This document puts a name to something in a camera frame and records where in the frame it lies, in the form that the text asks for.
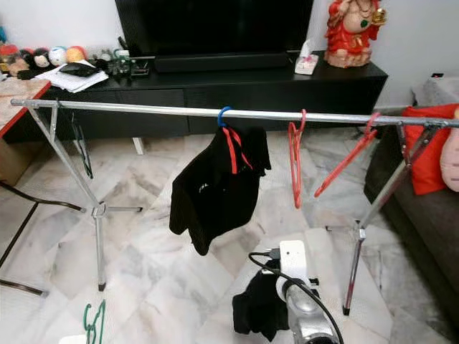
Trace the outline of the pink cat pillow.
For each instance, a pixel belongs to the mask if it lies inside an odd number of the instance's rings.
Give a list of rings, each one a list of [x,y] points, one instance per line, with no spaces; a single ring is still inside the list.
[[[440,151],[440,175],[443,183],[459,193],[459,128],[451,128]]]

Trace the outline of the silver metal clothes rack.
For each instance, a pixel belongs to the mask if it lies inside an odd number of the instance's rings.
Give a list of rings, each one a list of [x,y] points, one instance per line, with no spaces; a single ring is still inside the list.
[[[81,176],[75,167],[69,155],[66,154],[62,144],[59,144],[55,131],[49,125],[42,122],[42,118],[37,114],[37,108],[52,108],[52,120],[57,120],[59,109],[68,110],[100,110],[100,111],[113,111],[125,113],[143,113],[155,115],[183,115],[184,117],[211,117],[216,118],[219,110],[216,109],[201,109],[201,108],[187,108],[187,107],[174,107],[174,106],[152,106],[152,105],[126,105],[114,104],[114,102],[75,102],[75,101],[53,101],[53,100],[13,100],[13,105],[27,106],[27,110],[32,115],[37,127],[45,135],[46,140],[49,141],[50,146],[56,152],[58,158],[65,164],[72,179],[76,181],[81,191],[85,194],[86,198],[91,203],[94,210],[94,217],[104,216],[108,207],[99,200],[95,194],[92,193],[85,178]],[[278,111],[256,111],[256,110],[229,110],[224,115],[224,118],[243,118],[243,119],[272,119],[282,121],[293,121],[300,119],[301,114],[292,112],[278,112]],[[326,113],[308,113],[308,122],[321,122],[321,123],[348,123],[348,124],[367,124],[370,121],[370,115],[347,115],[347,114],[326,114]],[[359,259],[361,249],[365,240],[365,229],[370,221],[377,215],[382,206],[387,203],[387,200],[392,196],[396,187],[404,180],[404,177],[409,171],[409,167],[415,163],[417,157],[420,157],[423,150],[430,143],[430,139],[443,128],[459,128],[459,119],[442,119],[442,118],[411,118],[411,117],[379,117],[374,121],[374,127],[380,125],[397,125],[397,127],[423,127],[423,134],[420,137],[420,142],[414,145],[411,150],[403,153],[403,162],[397,166],[394,173],[384,185],[381,193],[378,194],[376,200],[372,203],[372,207],[365,215],[355,222],[354,230],[358,232],[359,236],[355,243],[353,262],[351,263],[350,279],[344,306],[342,307],[342,314],[350,315],[351,303],[353,302],[354,289],[356,284],[357,267],[359,266]]]

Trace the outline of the black wallet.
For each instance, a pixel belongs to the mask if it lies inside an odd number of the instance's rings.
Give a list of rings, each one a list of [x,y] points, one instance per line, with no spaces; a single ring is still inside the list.
[[[96,68],[94,65],[82,62],[68,62],[60,66],[57,72],[75,77],[92,77],[96,75],[96,73],[99,73],[100,69]]]

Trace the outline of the blue plastic hanger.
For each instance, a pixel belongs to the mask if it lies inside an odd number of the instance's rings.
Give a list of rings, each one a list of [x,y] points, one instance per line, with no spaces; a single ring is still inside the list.
[[[224,115],[226,114],[227,111],[232,110],[232,106],[224,106],[223,108],[220,109],[220,111],[217,113],[217,124],[221,128],[226,128],[226,123],[223,121]]]

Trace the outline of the orange round toy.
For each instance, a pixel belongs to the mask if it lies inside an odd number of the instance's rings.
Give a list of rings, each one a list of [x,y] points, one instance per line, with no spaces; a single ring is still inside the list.
[[[81,46],[71,46],[65,50],[65,58],[68,63],[79,62],[86,59],[86,52]]]

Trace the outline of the red cushion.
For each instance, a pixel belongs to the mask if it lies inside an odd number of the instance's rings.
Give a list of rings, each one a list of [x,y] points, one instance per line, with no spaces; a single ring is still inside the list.
[[[456,108],[459,108],[459,102],[421,108],[409,106],[404,109],[402,115],[411,118],[453,119]],[[412,164],[411,183],[416,196],[425,196],[425,194],[439,192],[448,187],[443,180],[442,170],[440,170],[440,154],[442,154],[443,144],[446,144],[449,134],[449,128],[440,129],[430,139],[430,143],[424,148],[420,157]]]

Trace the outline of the black TV cabinet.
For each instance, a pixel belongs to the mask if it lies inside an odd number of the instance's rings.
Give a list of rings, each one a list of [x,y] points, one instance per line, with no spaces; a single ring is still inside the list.
[[[46,100],[105,104],[184,106],[236,110],[369,115],[387,81],[374,64],[341,69],[318,63],[312,75],[296,75],[292,67],[191,73],[154,73],[138,80],[110,78],[72,94],[51,87]],[[212,133],[213,118],[142,115],[92,110],[59,112],[57,135],[72,140],[76,117],[88,140],[106,138],[171,138]]]

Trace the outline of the white round toy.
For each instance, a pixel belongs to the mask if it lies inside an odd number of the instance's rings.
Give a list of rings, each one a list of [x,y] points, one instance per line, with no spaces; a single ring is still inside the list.
[[[67,49],[62,47],[55,47],[49,50],[48,60],[51,65],[58,67],[65,65],[67,62]]]

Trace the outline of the red-lid jar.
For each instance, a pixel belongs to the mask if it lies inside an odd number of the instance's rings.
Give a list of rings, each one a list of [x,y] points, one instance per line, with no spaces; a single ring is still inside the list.
[[[0,70],[6,75],[14,76],[12,66],[16,63],[16,59],[21,55],[19,48],[14,44],[3,44],[0,46]]]

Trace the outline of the black shirt yellow-green print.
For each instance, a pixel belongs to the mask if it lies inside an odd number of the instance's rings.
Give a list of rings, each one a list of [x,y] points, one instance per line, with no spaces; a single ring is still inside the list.
[[[256,272],[244,292],[233,296],[235,332],[261,333],[271,341],[278,331],[289,330],[288,306],[278,296],[277,281],[277,275]]]

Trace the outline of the green plastic hanger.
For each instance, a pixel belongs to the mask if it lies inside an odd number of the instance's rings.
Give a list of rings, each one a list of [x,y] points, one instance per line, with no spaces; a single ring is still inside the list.
[[[83,308],[82,327],[85,331],[85,344],[103,344],[105,330],[106,301],[102,299],[98,307],[95,308],[95,314],[90,315],[93,309],[92,304],[87,304]]]

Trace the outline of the black soundbar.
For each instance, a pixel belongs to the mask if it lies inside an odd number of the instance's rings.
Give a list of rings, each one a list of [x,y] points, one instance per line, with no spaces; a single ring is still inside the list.
[[[160,73],[278,68],[289,63],[285,52],[164,55],[153,60],[155,70]]]

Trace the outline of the black round plush toy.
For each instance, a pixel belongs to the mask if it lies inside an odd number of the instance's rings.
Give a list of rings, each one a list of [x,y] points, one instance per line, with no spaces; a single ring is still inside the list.
[[[47,48],[37,48],[32,52],[32,59],[29,63],[32,69],[45,69],[49,68],[49,50]]]

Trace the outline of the black shirt red collar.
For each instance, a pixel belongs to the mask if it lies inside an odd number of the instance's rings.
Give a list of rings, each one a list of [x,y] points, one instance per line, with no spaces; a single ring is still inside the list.
[[[249,222],[270,169],[265,129],[217,129],[171,183],[171,232],[188,233],[197,253],[206,255],[214,239]]]

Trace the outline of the lace covered side table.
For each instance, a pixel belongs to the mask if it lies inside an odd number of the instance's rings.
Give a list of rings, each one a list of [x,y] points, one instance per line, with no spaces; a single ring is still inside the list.
[[[430,77],[411,91],[416,106],[459,104],[459,76]]]

